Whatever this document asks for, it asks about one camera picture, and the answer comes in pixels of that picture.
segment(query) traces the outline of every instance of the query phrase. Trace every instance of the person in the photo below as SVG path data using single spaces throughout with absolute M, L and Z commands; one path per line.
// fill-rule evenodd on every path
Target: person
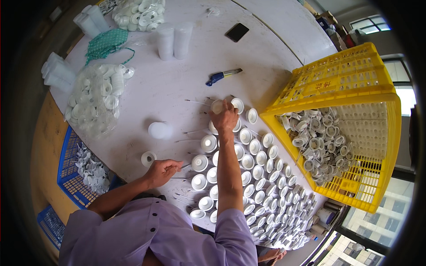
M 280 249 L 269 249 L 264 255 L 257 258 L 259 266 L 274 266 L 278 260 L 281 260 L 287 251 L 280 252 Z
M 59 265 L 257 265 L 256 247 L 243 214 L 241 172 L 234 150 L 232 129 L 237 113 L 225 100 L 220 114 L 209 113 L 220 141 L 214 237 L 194 231 L 189 215 L 169 202 L 138 196 L 164 185 L 183 164 L 156 160 L 143 177 L 99 196 L 87 209 L 69 216 Z

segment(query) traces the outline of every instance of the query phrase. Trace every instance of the plastic bag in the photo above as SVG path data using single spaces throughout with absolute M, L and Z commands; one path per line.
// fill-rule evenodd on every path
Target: plastic bag
M 124 0 L 112 10 L 112 18 L 121 29 L 154 31 L 164 23 L 166 0 Z
M 113 64 L 84 67 L 75 79 L 64 119 L 92 138 L 113 130 L 120 116 L 118 101 L 125 80 L 134 71 L 133 67 Z

